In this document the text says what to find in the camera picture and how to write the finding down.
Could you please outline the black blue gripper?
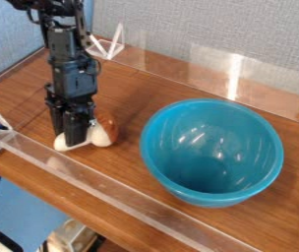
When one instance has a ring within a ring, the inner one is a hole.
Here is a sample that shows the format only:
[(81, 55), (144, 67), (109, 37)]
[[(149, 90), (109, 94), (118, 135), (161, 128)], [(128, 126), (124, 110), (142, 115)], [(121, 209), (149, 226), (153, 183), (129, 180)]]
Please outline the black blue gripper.
[(96, 124), (90, 108), (97, 93), (97, 64), (81, 46), (74, 28), (49, 29), (46, 36), (51, 83), (45, 86), (45, 104), (54, 135), (63, 132), (65, 145), (73, 147), (86, 141)]

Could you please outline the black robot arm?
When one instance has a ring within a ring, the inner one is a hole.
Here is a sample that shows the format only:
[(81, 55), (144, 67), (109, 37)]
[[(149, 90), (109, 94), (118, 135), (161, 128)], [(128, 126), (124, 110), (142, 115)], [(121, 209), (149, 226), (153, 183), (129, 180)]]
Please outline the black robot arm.
[(94, 126), (94, 102), (100, 62), (90, 57), (92, 45), (84, 19), (84, 0), (6, 0), (27, 13), (39, 25), (51, 82), (46, 83), (45, 104), (49, 108), (54, 148), (73, 148), (85, 143)]

